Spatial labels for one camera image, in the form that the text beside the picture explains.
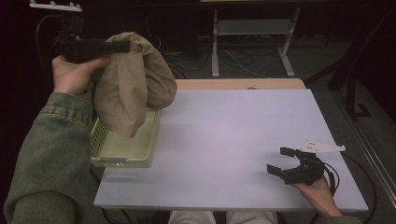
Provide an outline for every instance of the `cloth bag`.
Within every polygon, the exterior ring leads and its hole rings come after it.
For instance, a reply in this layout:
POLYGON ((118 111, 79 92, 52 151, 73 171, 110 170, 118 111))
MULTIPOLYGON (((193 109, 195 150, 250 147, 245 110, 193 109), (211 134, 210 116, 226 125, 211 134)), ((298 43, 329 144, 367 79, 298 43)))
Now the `cloth bag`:
POLYGON ((163 56, 136 33, 113 35, 107 41, 125 41, 130 52, 110 55, 111 63, 96 85, 93 104, 101 123, 125 137, 134 137, 144 123, 147 108, 172 104, 177 84, 163 56))

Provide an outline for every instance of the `plastic basket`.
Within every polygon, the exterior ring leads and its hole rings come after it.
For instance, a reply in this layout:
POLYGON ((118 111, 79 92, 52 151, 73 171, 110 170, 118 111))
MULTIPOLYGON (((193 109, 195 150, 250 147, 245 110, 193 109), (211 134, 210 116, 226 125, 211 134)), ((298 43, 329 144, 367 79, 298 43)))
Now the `plastic basket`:
POLYGON ((91 162, 97 167, 149 168, 152 163, 161 110, 148 110, 134 138, 110 131, 98 119, 92 129, 91 162))

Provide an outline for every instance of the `dark background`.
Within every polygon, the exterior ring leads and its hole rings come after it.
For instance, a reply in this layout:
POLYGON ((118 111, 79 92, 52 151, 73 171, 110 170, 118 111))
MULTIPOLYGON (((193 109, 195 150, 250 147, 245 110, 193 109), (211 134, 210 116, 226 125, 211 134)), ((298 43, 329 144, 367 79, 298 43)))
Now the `dark background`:
MULTIPOLYGON (((363 1, 363 4, 354 7, 305 7, 302 10, 295 34, 298 37, 341 31, 364 36, 373 23, 386 13, 389 6, 363 1)), ((88 10, 86 12, 88 16, 85 35, 108 38, 123 31, 133 30, 147 38, 149 38, 149 34, 161 36, 176 48, 184 49, 191 54, 196 52, 196 47, 199 45, 198 35, 211 35, 213 20, 211 10, 120 12, 127 11, 88 10)), ((225 16, 229 18, 254 16, 253 12, 254 10, 244 12, 236 10, 230 11, 225 16)), ((2 119, 0 136, 4 143, 1 150, 0 168, 2 177, 1 204, 4 204, 7 197, 22 141, 51 93, 37 58, 35 28, 41 18, 54 13, 59 12, 30 8, 28 1, 7 1, 0 7, 2 46, 0 54, 2 119)), ((272 16, 282 16, 282 13, 284 12, 279 11, 278 14, 272 16)), ((354 73, 359 74, 359 80, 394 120, 396 120, 395 14, 393 11, 378 30, 354 69, 354 73)), ((50 46, 59 29, 57 21, 49 22, 43 28, 41 36, 43 47, 50 46)), ((0 223, 5 223, 3 216, 0 216, 0 223)))

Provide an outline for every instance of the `hand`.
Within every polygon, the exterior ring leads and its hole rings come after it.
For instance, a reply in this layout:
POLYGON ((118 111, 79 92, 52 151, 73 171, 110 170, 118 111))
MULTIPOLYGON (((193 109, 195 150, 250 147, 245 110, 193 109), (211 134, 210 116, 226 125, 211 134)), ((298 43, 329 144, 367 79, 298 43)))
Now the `hand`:
POLYGON ((307 186, 305 183, 293 184, 292 186, 300 191, 321 216, 340 217, 342 215, 332 198, 326 177, 323 176, 310 186, 307 186))
POLYGON ((110 64, 109 58, 97 58, 86 63, 69 63, 60 55, 52 60, 53 92, 62 92, 82 97, 91 88, 91 73, 110 64))

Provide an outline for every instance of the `tabletop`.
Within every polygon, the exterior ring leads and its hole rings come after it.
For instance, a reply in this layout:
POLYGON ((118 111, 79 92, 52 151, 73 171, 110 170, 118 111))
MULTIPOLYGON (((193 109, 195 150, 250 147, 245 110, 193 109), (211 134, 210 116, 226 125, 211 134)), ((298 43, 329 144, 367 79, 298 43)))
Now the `tabletop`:
MULTIPOLYGON (((296 158, 281 147, 306 139, 335 144, 310 90, 298 79, 178 80, 175 101, 162 112, 150 168, 106 168, 94 204, 104 208, 189 210, 312 209, 266 164, 289 169, 296 158), (291 85, 275 84, 300 83, 291 85), (212 90, 186 90, 211 87, 212 90), (269 86, 268 90, 245 90, 269 86)), ((318 155, 340 175, 334 199, 343 211, 367 205, 340 153, 318 155)))

